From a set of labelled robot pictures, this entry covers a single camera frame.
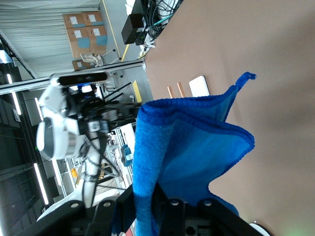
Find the white card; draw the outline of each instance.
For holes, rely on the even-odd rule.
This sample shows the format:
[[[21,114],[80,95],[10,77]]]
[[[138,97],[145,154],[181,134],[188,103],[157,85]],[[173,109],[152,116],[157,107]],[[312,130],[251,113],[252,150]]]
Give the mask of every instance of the white card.
[[[89,19],[91,22],[96,22],[95,15],[89,15]]]
[[[75,16],[70,16],[70,21],[71,21],[71,24],[73,25],[78,24],[77,18]]]
[[[75,35],[76,38],[82,38],[81,31],[79,31],[79,30],[75,30],[74,31],[74,35]]]
[[[204,76],[199,76],[189,82],[193,97],[209,96],[209,90]]]
[[[95,36],[100,36],[99,29],[93,29],[93,32]]]

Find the yellow stripe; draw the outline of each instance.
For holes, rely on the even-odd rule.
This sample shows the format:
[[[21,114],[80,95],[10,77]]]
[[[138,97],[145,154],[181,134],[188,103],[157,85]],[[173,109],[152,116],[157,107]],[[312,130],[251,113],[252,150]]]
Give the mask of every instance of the yellow stripe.
[[[127,51],[128,51],[128,48],[129,48],[129,44],[127,44],[127,46],[126,46],[125,52],[124,52],[123,57],[122,57],[122,60],[121,60],[122,62],[123,62],[124,59],[125,59],[126,53],[127,53]]]
[[[139,88],[138,88],[137,81],[134,81],[132,83],[132,86],[133,86],[134,94],[136,95],[137,102],[142,102],[142,98],[141,98],[141,95],[140,95],[140,91],[139,91]]]
[[[108,15],[108,12],[107,12],[104,0],[103,0],[103,5],[104,5],[105,11],[106,11],[106,15],[107,15],[107,18],[108,18],[108,23],[109,23],[110,29],[112,30],[112,33],[113,33],[113,36],[114,36],[114,41],[115,41],[115,44],[116,44],[118,55],[121,58],[120,52],[119,52],[119,49],[118,49],[118,45],[117,45],[117,42],[116,42],[116,38],[115,38],[115,35],[114,35],[113,27],[112,27],[112,24],[110,23],[109,15]]]

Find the blue object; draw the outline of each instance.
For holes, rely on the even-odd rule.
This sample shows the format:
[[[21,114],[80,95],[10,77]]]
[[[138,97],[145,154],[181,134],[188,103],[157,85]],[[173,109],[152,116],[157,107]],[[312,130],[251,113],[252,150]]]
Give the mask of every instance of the blue object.
[[[125,154],[125,159],[126,159],[126,162],[124,163],[124,166],[128,167],[128,166],[130,166],[132,164],[132,160],[128,160],[127,159],[127,156],[131,155],[131,150],[130,150],[129,147],[125,148],[124,154]]]
[[[79,48],[90,48],[90,39],[89,38],[78,38],[78,47]]]
[[[107,45],[107,35],[100,35],[96,37],[96,44],[99,46],[106,46]]]
[[[255,78],[246,72],[222,95],[162,99],[140,108],[133,160],[137,236],[158,235],[151,214],[157,182],[169,198],[192,206],[214,198],[238,214],[233,205],[212,194],[208,184],[254,148],[249,132],[225,120],[237,92]]]
[[[132,160],[128,160],[127,156],[131,154],[131,150],[127,144],[123,145],[120,149],[122,153],[121,161],[125,167],[132,165]]]
[[[72,25],[73,28],[80,28],[80,27],[85,27],[85,24],[74,24]]]
[[[103,26],[103,25],[104,25],[103,21],[92,22],[92,26]]]

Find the stacked cardboard boxes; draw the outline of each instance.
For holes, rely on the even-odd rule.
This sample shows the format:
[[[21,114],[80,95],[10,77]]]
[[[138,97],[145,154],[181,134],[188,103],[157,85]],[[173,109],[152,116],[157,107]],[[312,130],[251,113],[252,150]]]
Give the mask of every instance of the stacked cardboard boxes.
[[[107,35],[98,11],[65,14],[63,20],[73,58],[80,59],[80,53],[105,53]]]
[[[84,62],[83,60],[73,60],[72,65],[73,65],[74,70],[85,70],[85,69],[95,67],[94,64]]]

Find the white tag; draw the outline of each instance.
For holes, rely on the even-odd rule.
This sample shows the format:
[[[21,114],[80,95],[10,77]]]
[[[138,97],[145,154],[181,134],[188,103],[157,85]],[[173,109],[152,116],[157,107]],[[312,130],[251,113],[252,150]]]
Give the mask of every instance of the white tag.
[[[142,31],[143,31],[143,28],[138,28],[137,29],[137,33],[142,32]]]
[[[95,36],[100,36],[99,29],[93,29],[93,32]]]
[[[89,15],[89,19],[91,22],[96,22],[95,15]]]
[[[144,17],[142,17],[142,23],[143,23],[143,29],[146,27],[147,23],[146,20],[144,19]]]
[[[75,35],[76,38],[82,38],[81,31],[79,31],[79,30],[75,30],[74,31],[74,35]]]
[[[70,21],[71,21],[71,24],[73,25],[78,24],[77,18],[75,16],[70,16]]]

